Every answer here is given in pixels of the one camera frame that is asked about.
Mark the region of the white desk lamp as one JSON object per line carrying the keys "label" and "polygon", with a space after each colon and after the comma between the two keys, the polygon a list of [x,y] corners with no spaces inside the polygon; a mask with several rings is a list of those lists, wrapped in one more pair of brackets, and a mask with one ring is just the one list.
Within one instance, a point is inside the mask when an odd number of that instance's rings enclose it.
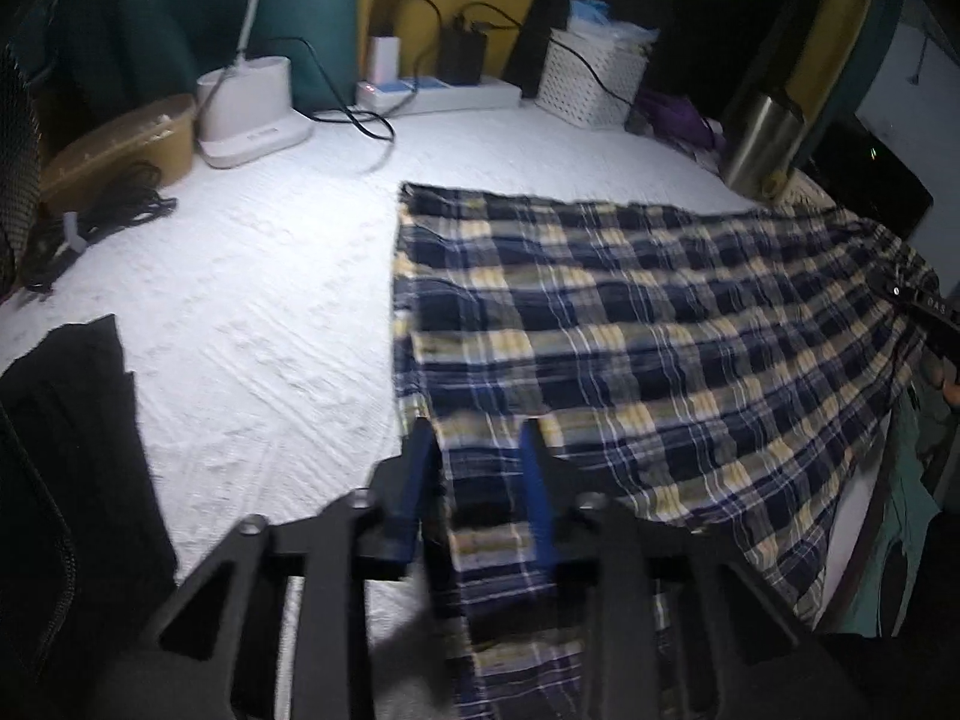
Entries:
{"label": "white desk lamp", "polygon": [[308,140],[313,121],[291,98],[291,62],[279,55],[249,59],[259,0],[247,0],[235,57],[195,83],[195,135],[213,169],[233,169]]}

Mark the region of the white power strip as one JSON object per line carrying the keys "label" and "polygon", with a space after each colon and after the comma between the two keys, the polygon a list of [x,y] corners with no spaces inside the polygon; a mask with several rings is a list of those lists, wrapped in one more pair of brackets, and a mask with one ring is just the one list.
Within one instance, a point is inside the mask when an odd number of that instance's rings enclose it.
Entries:
{"label": "white power strip", "polygon": [[483,76],[478,85],[448,85],[432,76],[420,76],[398,78],[385,85],[359,82],[356,104],[387,119],[459,110],[514,109],[521,104],[521,90],[493,76]]}

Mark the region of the white plastic basket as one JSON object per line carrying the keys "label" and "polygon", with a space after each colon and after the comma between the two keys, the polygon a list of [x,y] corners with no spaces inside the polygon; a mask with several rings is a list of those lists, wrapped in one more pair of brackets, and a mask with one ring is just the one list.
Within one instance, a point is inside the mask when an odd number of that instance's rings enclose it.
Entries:
{"label": "white plastic basket", "polygon": [[643,43],[554,29],[535,104],[586,130],[622,128],[649,60]]}

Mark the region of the teal curtain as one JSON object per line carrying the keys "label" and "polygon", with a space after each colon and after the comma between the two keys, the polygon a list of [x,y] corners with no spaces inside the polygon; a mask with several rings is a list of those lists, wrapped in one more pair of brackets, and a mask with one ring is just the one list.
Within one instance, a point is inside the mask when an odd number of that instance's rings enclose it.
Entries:
{"label": "teal curtain", "polygon": [[[41,127],[65,146],[99,125],[189,93],[235,55],[247,0],[57,0]],[[356,0],[259,0],[249,49],[291,60],[301,109],[334,107],[358,78]]]}

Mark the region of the blue yellow plaid pants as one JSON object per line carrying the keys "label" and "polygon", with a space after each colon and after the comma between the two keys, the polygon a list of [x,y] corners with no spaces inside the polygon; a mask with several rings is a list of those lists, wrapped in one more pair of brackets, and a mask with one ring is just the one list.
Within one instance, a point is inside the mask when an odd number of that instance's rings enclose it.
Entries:
{"label": "blue yellow plaid pants", "polygon": [[823,601],[843,484],[924,333],[872,291],[934,268],[843,208],[398,192],[392,330],[405,419],[443,454],[455,700],[566,718],[581,644],[535,562],[519,433],[638,517],[715,527],[802,621]]}

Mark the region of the black folded garment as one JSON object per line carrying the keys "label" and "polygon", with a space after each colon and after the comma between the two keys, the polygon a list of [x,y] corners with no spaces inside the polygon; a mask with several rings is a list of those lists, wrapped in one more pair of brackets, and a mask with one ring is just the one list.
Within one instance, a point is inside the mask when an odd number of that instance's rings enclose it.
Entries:
{"label": "black folded garment", "polygon": [[112,652],[174,589],[114,317],[47,333],[2,376],[2,639]]}

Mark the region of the white cartoon mug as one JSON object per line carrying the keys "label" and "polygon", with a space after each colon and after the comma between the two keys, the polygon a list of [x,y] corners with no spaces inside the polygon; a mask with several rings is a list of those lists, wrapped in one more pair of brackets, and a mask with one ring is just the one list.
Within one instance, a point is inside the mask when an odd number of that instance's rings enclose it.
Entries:
{"label": "white cartoon mug", "polygon": [[776,194],[778,206],[808,206],[809,208],[835,208],[835,200],[814,179],[800,169],[793,169],[788,179]]}

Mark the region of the brown lidded food container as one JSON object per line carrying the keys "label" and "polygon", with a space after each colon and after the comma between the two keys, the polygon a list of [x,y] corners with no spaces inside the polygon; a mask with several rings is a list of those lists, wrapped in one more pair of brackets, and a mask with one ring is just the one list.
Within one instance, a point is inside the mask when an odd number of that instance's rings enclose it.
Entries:
{"label": "brown lidded food container", "polygon": [[194,165],[195,99],[174,94],[131,110],[53,156],[41,174],[41,203],[50,213],[86,210],[110,181],[135,163],[160,170],[160,186]]}

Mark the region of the black charger adapter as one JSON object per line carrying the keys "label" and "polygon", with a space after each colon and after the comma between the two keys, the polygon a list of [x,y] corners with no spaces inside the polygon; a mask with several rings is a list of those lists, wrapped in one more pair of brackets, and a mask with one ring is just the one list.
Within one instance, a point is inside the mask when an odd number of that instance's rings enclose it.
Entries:
{"label": "black charger adapter", "polygon": [[487,36],[471,29],[446,28],[439,44],[436,78],[452,86],[477,86],[482,80]]}

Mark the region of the purple cloth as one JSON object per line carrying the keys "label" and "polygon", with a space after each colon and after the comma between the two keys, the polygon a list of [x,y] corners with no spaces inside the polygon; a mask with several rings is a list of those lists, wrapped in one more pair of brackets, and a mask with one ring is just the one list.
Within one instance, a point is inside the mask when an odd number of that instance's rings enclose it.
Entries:
{"label": "purple cloth", "polygon": [[685,151],[704,166],[719,166],[726,151],[722,125],[701,115],[690,99],[641,88],[636,109],[659,140]]}

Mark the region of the stainless steel tumbler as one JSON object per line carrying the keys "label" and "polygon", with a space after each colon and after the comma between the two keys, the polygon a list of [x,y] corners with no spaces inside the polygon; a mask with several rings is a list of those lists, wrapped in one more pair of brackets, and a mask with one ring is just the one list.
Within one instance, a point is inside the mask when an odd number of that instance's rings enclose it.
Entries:
{"label": "stainless steel tumbler", "polygon": [[724,185],[747,199],[763,199],[765,182],[788,162],[804,124],[799,104],[789,96],[760,94],[747,115],[742,137],[722,165]]}

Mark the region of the white charger adapter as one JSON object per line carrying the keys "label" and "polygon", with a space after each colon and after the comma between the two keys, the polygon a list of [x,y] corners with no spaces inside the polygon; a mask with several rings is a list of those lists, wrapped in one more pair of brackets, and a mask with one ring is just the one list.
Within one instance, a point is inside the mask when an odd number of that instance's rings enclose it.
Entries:
{"label": "white charger adapter", "polygon": [[366,54],[366,82],[374,86],[390,85],[398,80],[400,39],[397,36],[374,36]]}

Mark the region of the black electronic box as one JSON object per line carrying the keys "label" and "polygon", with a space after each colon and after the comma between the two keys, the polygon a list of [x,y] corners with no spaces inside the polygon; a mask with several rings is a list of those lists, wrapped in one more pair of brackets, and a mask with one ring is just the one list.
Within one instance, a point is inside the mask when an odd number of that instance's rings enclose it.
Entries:
{"label": "black electronic box", "polygon": [[883,224],[903,241],[934,205],[921,179],[856,117],[828,125],[802,171],[837,205]]}

